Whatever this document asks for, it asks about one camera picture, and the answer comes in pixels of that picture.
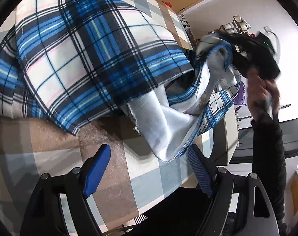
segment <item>blue gripper pad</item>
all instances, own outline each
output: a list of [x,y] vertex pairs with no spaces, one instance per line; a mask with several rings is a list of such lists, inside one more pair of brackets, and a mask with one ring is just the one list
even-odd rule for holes
[[89,164],[89,171],[86,174],[83,189],[85,198],[96,192],[109,161],[110,147],[107,144],[102,144]]

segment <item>table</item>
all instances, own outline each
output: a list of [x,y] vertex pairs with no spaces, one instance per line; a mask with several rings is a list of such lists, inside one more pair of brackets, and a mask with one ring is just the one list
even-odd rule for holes
[[[176,14],[156,0],[124,0],[164,25],[181,47],[191,49]],[[0,28],[0,42],[13,26],[15,11]],[[199,138],[208,153],[211,133]],[[12,234],[19,233],[30,195],[39,176],[66,174],[82,166],[102,143],[112,150],[100,185],[89,199],[102,232],[147,211],[175,191],[193,173],[186,155],[170,163],[159,161],[127,117],[104,117],[83,127],[74,137],[49,121],[0,117],[0,219]],[[61,195],[69,233],[75,228]]]

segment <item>purple cloth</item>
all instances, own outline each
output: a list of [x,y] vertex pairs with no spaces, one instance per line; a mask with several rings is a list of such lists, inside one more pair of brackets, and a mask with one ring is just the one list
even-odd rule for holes
[[245,104],[245,86],[244,83],[241,81],[240,83],[240,90],[238,92],[237,97],[234,100],[235,105],[246,106]]

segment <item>shirt sleeve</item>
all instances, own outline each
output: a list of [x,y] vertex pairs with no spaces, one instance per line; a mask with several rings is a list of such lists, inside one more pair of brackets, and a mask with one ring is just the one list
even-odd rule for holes
[[259,176],[271,201],[280,235],[285,235],[286,225],[282,219],[287,175],[278,116],[272,119],[265,113],[251,124],[254,130],[252,171]]

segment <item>bolt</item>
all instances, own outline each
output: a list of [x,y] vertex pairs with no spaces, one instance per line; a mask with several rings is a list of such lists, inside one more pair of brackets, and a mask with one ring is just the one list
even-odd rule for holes
[[79,167],[76,167],[76,168],[72,169],[72,173],[74,173],[74,174],[79,174],[80,171],[81,171],[81,168],[79,168]]
[[48,173],[44,173],[43,175],[41,175],[41,179],[45,180],[49,177]]
[[249,176],[251,178],[253,178],[253,179],[257,179],[258,178],[258,175],[256,173],[251,173]]
[[227,170],[226,170],[224,167],[219,167],[219,168],[218,168],[218,171],[219,171],[220,173],[226,173],[226,172],[227,172]]

